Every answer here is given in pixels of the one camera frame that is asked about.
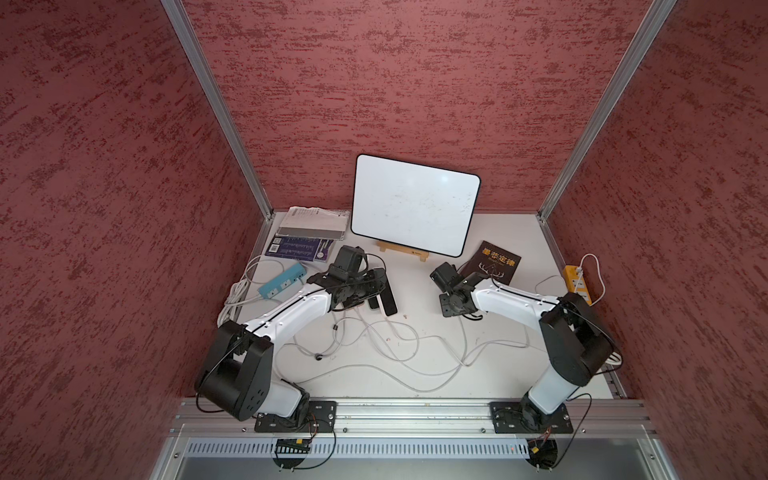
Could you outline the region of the phone with white case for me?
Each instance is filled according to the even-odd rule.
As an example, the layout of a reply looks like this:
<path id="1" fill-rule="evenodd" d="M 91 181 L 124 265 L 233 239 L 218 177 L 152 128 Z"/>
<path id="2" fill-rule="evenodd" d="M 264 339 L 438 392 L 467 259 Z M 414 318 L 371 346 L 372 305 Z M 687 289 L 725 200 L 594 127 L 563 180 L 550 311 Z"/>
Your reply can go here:
<path id="1" fill-rule="evenodd" d="M 384 280 L 384 286 L 380 292 L 379 298 L 381 308 L 386 316 L 393 316 L 398 313 L 397 304 L 387 279 Z"/>

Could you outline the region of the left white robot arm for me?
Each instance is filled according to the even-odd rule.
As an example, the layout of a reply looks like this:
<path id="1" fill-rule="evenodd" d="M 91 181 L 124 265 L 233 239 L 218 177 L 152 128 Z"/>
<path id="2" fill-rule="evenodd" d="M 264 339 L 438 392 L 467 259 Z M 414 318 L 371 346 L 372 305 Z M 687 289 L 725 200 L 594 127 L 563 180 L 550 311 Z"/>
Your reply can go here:
<path id="1" fill-rule="evenodd" d="M 382 267 L 342 280 L 319 273 L 291 298 L 243 324 L 227 321 L 195 381 L 198 398 L 212 402 L 215 412 L 245 421 L 259 414 L 295 417 L 304 409 L 305 391 L 273 378 L 273 360 L 280 348 L 310 323 L 336 308 L 351 308 L 380 295 L 387 288 Z"/>

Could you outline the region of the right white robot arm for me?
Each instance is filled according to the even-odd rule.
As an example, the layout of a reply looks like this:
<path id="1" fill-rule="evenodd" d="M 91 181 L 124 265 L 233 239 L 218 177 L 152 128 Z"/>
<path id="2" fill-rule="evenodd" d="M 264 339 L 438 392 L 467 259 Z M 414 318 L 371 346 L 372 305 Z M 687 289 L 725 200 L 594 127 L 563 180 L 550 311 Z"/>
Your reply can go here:
<path id="1" fill-rule="evenodd" d="M 444 317 L 500 315 L 541 333 L 549 366 L 522 397 L 518 411 L 529 429 L 543 429 L 566 400 L 607 363 L 618 347 L 590 305 L 576 293 L 542 296 L 503 287 L 487 275 L 464 277 L 451 264 L 433 270 Z"/>

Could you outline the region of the teal flat card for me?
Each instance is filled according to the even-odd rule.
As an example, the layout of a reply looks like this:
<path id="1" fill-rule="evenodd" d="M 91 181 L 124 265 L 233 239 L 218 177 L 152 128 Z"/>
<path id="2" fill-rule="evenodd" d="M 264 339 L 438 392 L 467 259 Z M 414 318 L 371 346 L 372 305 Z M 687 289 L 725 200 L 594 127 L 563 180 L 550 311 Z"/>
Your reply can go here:
<path id="1" fill-rule="evenodd" d="M 294 283 L 301 281 L 305 275 L 305 267 L 301 263 L 296 263 L 272 280 L 261 285 L 257 292 L 262 299 L 272 299 Z"/>

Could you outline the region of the dark brown book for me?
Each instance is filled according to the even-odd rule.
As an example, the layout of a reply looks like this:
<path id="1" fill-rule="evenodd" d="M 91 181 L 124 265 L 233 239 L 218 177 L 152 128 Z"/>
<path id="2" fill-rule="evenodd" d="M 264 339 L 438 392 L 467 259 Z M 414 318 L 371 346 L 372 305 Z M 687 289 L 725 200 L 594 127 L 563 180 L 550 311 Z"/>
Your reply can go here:
<path id="1" fill-rule="evenodd" d="M 498 247 L 488 241 L 482 241 L 477 251 L 458 270 L 463 277 L 471 273 L 482 273 L 493 278 L 497 283 L 510 285 L 522 257 Z"/>

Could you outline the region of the wooden board stand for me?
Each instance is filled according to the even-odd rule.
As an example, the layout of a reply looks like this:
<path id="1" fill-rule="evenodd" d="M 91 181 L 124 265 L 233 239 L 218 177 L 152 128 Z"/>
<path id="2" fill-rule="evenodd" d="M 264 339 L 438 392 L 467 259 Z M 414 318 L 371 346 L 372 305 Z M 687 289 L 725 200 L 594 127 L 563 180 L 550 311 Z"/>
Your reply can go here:
<path id="1" fill-rule="evenodd" d="M 417 257 L 420 262 L 425 262 L 429 257 L 429 253 L 427 251 L 416 249 L 413 247 L 403 246 L 403 245 L 385 242 L 381 240 L 377 240 L 376 245 L 379 247 L 381 252 L 394 251 L 394 252 L 412 255 Z"/>

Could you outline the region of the purple and grey booklet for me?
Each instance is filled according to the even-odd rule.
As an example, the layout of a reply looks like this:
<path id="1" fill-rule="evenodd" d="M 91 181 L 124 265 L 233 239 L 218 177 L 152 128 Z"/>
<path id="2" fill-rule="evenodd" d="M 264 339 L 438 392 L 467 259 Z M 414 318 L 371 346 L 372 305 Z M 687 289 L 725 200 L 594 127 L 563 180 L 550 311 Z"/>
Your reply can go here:
<path id="1" fill-rule="evenodd" d="M 349 218 L 349 211 L 291 207 L 264 254 L 279 259 L 327 263 L 334 245 L 345 238 Z"/>

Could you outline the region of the orange power strip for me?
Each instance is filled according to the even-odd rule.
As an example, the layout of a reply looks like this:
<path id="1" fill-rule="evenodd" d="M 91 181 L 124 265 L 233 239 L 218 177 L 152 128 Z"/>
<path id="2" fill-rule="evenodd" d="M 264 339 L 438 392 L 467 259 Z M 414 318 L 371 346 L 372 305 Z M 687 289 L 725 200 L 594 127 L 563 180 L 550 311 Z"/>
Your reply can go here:
<path id="1" fill-rule="evenodd" d="M 566 265 L 563 269 L 563 277 L 570 293 L 578 294 L 588 305 L 592 305 L 592 298 L 585 282 L 582 267 Z"/>

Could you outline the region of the white board with black frame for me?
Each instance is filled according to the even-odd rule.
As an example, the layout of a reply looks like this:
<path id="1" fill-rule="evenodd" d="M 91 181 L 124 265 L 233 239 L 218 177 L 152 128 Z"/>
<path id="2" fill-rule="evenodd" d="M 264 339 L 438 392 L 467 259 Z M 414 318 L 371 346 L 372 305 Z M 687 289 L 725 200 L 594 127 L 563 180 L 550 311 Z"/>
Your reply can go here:
<path id="1" fill-rule="evenodd" d="M 475 174 L 361 154 L 350 230 L 457 258 L 465 248 L 480 187 Z"/>

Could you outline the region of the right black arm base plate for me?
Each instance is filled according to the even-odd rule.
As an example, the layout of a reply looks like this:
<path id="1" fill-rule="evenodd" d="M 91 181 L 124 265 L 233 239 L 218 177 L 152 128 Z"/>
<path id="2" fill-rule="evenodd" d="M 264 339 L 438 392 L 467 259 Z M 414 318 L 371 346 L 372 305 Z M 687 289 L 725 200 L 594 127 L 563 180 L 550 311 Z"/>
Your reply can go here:
<path id="1" fill-rule="evenodd" d="M 571 434 L 574 427 L 564 404 L 553 413 L 541 413 L 530 402 L 497 401 L 489 403 L 490 418 L 496 434 Z"/>

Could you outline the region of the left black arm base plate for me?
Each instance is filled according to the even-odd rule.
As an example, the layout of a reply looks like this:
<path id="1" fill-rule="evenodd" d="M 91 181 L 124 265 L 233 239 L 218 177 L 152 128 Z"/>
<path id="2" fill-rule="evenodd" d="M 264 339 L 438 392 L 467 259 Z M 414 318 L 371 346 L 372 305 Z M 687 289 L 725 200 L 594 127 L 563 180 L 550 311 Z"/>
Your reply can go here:
<path id="1" fill-rule="evenodd" d="M 338 403 L 328 400 L 309 400 L 300 405 L 290 417 L 259 413 L 255 420 L 255 433 L 332 433 Z"/>

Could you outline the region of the aluminium front rail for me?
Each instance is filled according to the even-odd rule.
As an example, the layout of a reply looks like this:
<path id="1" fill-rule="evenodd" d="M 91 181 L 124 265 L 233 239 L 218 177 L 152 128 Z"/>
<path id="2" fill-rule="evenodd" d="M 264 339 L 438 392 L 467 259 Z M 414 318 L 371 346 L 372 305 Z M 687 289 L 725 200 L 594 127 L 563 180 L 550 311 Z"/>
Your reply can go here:
<path id="1" fill-rule="evenodd" d="M 211 404 L 184 399 L 172 418 L 171 437 L 328 437 L 328 422 L 338 438 L 494 438 L 501 418 L 490 399 L 341 398 L 331 413 L 319 415 L 318 427 L 276 432 L 263 419 L 240 422 L 226 413 L 202 413 Z M 656 439 L 657 429 L 642 400 L 580 397 L 551 428 L 552 439 Z"/>

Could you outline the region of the left aluminium corner post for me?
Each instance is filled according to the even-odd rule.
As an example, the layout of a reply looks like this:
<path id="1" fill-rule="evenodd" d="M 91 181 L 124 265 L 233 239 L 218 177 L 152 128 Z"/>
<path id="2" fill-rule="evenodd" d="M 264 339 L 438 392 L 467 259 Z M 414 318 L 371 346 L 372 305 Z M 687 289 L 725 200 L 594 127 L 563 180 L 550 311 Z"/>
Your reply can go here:
<path id="1" fill-rule="evenodd" d="M 271 221 L 274 217 L 273 207 L 268 200 L 265 188 L 256 174 L 245 144 L 205 57 L 183 2 L 179 0 L 162 0 L 161 4 L 262 216 L 267 221 Z"/>

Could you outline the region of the aluminium corner post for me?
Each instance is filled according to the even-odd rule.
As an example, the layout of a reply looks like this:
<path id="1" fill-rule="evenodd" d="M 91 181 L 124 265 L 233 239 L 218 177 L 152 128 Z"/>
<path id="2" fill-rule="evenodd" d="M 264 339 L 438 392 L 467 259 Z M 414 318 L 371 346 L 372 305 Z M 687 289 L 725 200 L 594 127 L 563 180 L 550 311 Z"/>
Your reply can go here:
<path id="1" fill-rule="evenodd" d="M 268 200 L 265 188 L 256 174 L 245 144 L 205 57 L 183 2 L 179 0 L 162 0 L 161 4 L 262 216 L 267 221 L 271 221 L 274 217 L 273 207 Z"/>
<path id="2" fill-rule="evenodd" d="M 538 211 L 537 218 L 541 225 L 548 222 L 675 5 L 675 0 L 651 2 L 581 136 Z"/>

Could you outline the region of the right aluminium corner post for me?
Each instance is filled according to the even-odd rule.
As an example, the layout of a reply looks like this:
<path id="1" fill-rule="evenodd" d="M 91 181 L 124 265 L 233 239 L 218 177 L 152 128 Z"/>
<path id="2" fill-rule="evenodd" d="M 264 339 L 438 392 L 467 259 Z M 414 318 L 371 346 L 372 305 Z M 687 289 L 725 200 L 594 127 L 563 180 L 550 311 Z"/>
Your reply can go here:
<path id="1" fill-rule="evenodd" d="M 581 136 L 538 211 L 537 218 L 541 225 L 548 222 L 675 5 L 675 0 L 651 2 Z"/>

